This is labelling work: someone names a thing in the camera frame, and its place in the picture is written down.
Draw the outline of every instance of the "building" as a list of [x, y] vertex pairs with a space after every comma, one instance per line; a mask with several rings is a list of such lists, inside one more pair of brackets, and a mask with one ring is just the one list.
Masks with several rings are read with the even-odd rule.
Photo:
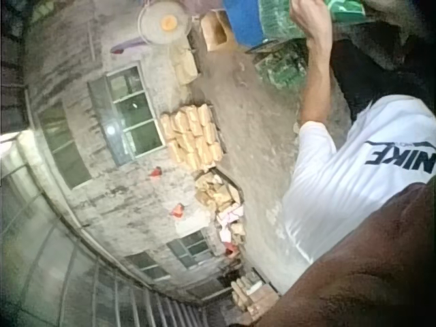
[[[22, 166], [26, 176], [2, 193], [23, 197], [26, 208], [44, 195], [74, 242], [132, 283], [200, 304], [223, 290], [217, 277], [229, 261], [211, 213], [194, 198], [194, 176], [170, 160], [156, 120], [190, 101], [174, 69], [189, 43], [112, 54], [138, 37], [140, 10], [134, 0], [6, 1], [2, 134], [22, 132], [9, 134], [2, 165], [6, 178]], [[156, 167], [159, 180], [149, 176]], [[179, 203], [185, 212], [175, 219]], [[2, 206], [2, 217], [15, 221], [15, 209]]]

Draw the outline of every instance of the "green netting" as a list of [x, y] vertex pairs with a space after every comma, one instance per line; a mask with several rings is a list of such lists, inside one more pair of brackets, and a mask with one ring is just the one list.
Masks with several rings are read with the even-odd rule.
[[300, 87], [305, 81], [305, 62], [295, 46], [288, 44], [281, 50], [270, 53], [255, 64], [262, 81], [278, 89]]
[[[360, 0], [326, 0], [335, 22], [360, 22], [365, 10]], [[292, 22], [290, 0], [259, 0], [260, 22], [266, 38], [295, 39], [304, 33]]]

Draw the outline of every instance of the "brown fabric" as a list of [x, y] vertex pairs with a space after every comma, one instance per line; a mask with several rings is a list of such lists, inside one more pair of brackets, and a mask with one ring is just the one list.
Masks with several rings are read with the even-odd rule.
[[435, 185], [410, 185], [389, 200], [258, 326], [434, 326]]

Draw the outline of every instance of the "person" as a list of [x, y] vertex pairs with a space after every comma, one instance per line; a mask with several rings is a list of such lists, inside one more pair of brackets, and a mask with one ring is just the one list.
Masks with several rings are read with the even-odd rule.
[[[323, 0], [292, 0], [291, 15], [307, 34], [309, 62], [283, 222], [312, 264], [394, 194], [436, 174], [436, 118], [431, 76], [416, 61], [388, 72], [349, 40], [333, 44]], [[353, 121], [340, 149], [326, 128], [330, 62]]]
[[414, 183], [319, 258], [258, 327], [434, 326], [436, 178]]

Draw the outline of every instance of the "fan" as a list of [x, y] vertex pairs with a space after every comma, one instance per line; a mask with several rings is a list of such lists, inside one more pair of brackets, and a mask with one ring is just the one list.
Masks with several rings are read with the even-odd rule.
[[169, 44], [191, 30], [191, 16], [174, 1], [146, 3], [138, 17], [138, 32], [147, 44]]

